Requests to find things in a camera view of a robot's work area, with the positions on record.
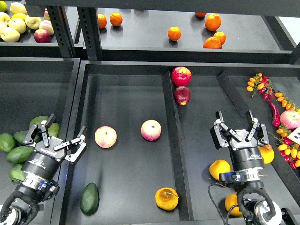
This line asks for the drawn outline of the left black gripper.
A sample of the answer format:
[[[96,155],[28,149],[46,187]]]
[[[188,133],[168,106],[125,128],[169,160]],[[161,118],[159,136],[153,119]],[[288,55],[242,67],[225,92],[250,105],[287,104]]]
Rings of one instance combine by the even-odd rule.
[[[77,137],[70,141],[63,142],[62,139],[56,137],[50,138],[48,128],[55,119],[56,115],[51,114],[48,121],[42,121],[39,126],[33,124],[23,141],[26,146],[35,147],[35,149],[21,170],[25,173],[33,173],[44,180],[53,179],[63,160],[75,165],[87,148],[85,126],[81,128]],[[42,141],[35,142],[36,135],[40,135]]]

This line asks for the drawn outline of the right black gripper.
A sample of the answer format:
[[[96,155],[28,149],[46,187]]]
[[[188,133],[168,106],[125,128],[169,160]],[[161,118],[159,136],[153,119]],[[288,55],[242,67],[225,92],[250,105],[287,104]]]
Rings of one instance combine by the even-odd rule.
[[[253,115],[252,110],[246,113],[248,129],[234,131],[224,123],[221,111],[215,113],[216,120],[210,129],[210,134],[217,150],[229,147],[234,171],[247,169],[261,170],[264,160],[258,145],[269,144],[268,132],[265,124],[261,124]]]

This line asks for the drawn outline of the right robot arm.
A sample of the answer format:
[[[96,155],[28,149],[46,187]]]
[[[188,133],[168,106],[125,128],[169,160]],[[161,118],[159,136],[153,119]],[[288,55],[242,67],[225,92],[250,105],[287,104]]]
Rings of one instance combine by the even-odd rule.
[[[251,111],[248,112],[247,129],[233,130],[225,123],[221,111],[215,113],[216,120],[210,133],[216,149],[229,149],[233,171],[221,172],[218,185],[233,187],[237,192],[237,203],[230,210],[239,208],[247,225],[296,225],[298,222],[287,208],[280,208],[264,189],[259,172],[264,168],[260,146],[269,144],[265,124],[259,123]]]

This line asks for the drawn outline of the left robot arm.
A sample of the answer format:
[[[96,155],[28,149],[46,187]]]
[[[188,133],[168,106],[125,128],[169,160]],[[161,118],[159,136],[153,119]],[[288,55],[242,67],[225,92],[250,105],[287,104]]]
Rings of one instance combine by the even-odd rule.
[[[32,147],[33,152],[21,167],[23,180],[17,179],[15,191],[1,206],[2,225],[28,225],[41,210],[41,202],[50,200],[59,191],[53,179],[64,160],[76,164],[86,150],[83,126],[77,137],[64,141],[50,136],[48,129],[55,121],[55,114],[47,120],[31,125],[23,143]]]

